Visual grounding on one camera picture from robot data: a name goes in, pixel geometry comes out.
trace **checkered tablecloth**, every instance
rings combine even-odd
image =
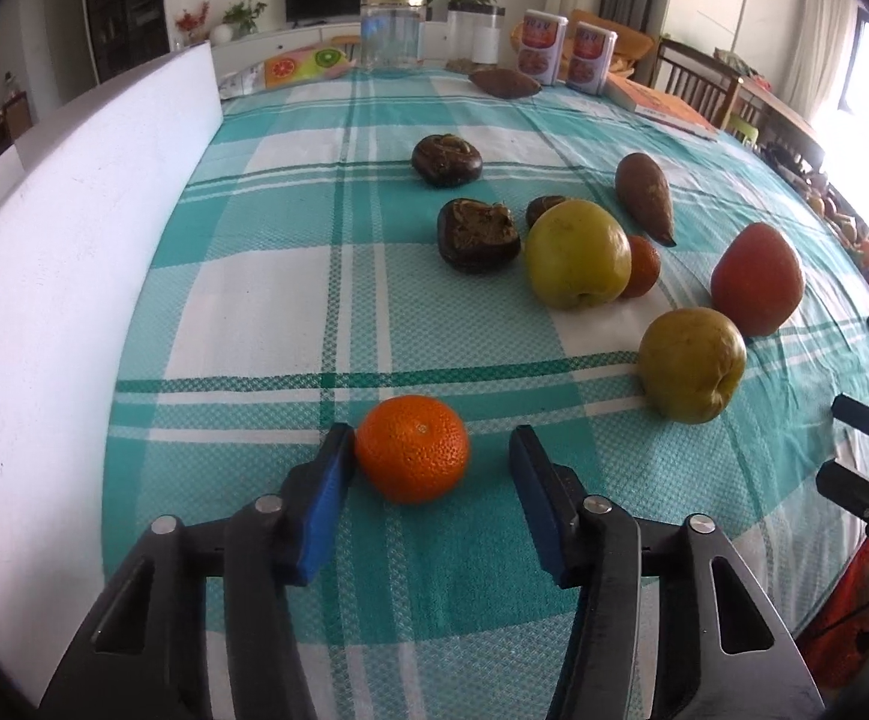
[[[454,132],[484,175],[435,190],[414,143]],[[540,194],[593,199],[636,228],[613,189],[644,151],[665,170],[678,246],[644,298],[547,310],[521,259],[467,276],[436,249],[447,200],[503,202],[524,235]],[[750,343],[729,408],[664,421],[634,373],[654,317],[708,303],[721,252],[753,220],[801,252],[806,290],[781,331]],[[857,522],[814,490],[837,455],[869,475],[869,440],[833,425],[840,391],[869,402],[869,290],[829,232],[754,155],[548,89],[503,101],[464,77],[352,74],[233,100],[167,223],[121,359],[104,479],[110,572],[154,517],[227,517],[313,458],[335,420],[422,392],[471,434],[460,488],[426,506],[383,502],[356,476],[335,557],[290,594],[319,716],[543,717],[577,592],[541,571],[508,477],[508,436],[534,425],[588,490],[639,517],[721,524],[798,630],[856,548]],[[209,593],[223,670],[220,589]],[[649,707],[657,586],[644,593],[633,716]],[[215,715],[230,714],[220,680]]]

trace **white vase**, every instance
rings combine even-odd
[[[211,30],[211,45],[223,46],[225,43],[231,43],[235,37],[235,30],[230,23],[220,23]]]

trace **black cable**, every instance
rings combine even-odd
[[[831,623],[831,625],[826,625],[824,628],[822,628],[822,630],[811,632],[810,634],[808,634],[808,632],[806,632],[804,635],[802,635],[799,638],[801,638],[802,640],[806,640],[806,641],[814,641],[816,638],[823,637],[825,634],[828,634],[829,632],[834,631],[839,625],[843,625],[847,621],[856,618],[859,614],[864,613],[865,611],[868,611],[868,610],[869,610],[869,601],[867,603],[860,605],[860,607],[854,608],[854,610],[851,610],[848,614],[844,615],[843,617],[839,617],[837,620],[835,620],[833,623]]]

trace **red and white can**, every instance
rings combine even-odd
[[[599,95],[609,77],[618,33],[591,23],[578,22],[575,45],[568,63],[567,84],[586,95]]]
[[[552,86],[558,80],[561,47],[567,28],[565,16],[526,10],[518,50],[518,70],[544,86]]]

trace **blue gripper pad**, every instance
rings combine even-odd
[[[337,520],[355,470],[354,430],[337,422],[311,463],[295,466],[282,485],[287,536],[296,541],[287,584],[306,586],[335,547]]]
[[[558,586],[572,586],[573,567],[567,565],[564,545],[575,538],[580,519],[531,426],[521,425],[511,433],[508,467],[541,567]]]

